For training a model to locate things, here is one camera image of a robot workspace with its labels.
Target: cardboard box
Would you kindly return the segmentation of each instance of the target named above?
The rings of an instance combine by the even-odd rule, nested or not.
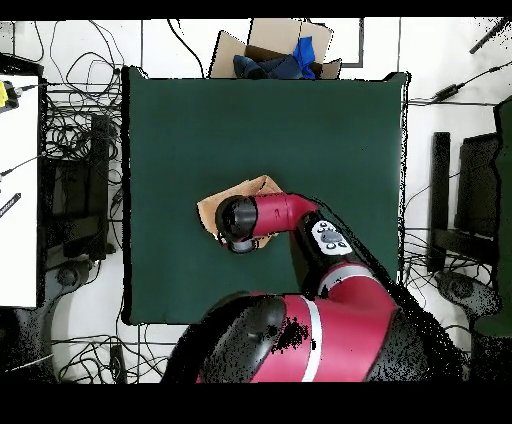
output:
[[[301,37],[313,37],[315,62],[309,67],[318,79],[338,79],[341,59],[323,63],[333,31],[325,26],[289,18],[254,18],[247,44],[220,31],[210,66],[210,78],[236,78],[235,55],[247,56],[255,62],[293,54]]]

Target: power adapter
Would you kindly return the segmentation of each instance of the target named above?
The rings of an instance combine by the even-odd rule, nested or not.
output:
[[[455,96],[459,90],[464,87],[466,84],[452,84],[446,88],[443,88],[441,91],[438,91],[434,95],[433,103],[442,102],[443,100],[449,99],[450,97]]]
[[[115,384],[128,384],[126,366],[123,357],[123,346],[119,343],[110,348],[110,372]]]

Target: yellow device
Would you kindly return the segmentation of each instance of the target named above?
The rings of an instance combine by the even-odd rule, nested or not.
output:
[[[0,113],[16,109],[19,106],[19,90],[10,81],[0,81]]]

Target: black stand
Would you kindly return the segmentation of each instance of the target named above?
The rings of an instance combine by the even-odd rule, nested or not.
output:
[[[486,237],[492,237],[496,228],[496,210],[493,207],[497,188],[491,167],[496,149],[495,134],[464,140],[461,148],[456,228],[448,230],[450,133],[434,133],[428,272],[444,269],[447,251],[491,265],[494,272],[498,257],[497,244],[495,240]]]

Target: table surface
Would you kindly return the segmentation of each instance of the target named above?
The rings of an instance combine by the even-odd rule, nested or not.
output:
[[[233,255],[199,222],[199,200],[260,175],[328,204],[394,278],[405,79],[146,80],[132,69],[131,324],[197,322],[240,290],[299,290],[285,234]]]
[[[36,76],[0,75],[15,87],[38,84]],[[0,114],[0,172],[37,156],[37,89],[23,93],[17,109]],[[0,218],[0,306],[35,307],[37,287],[37,160],[4,177],[0,207],[21,199]]]

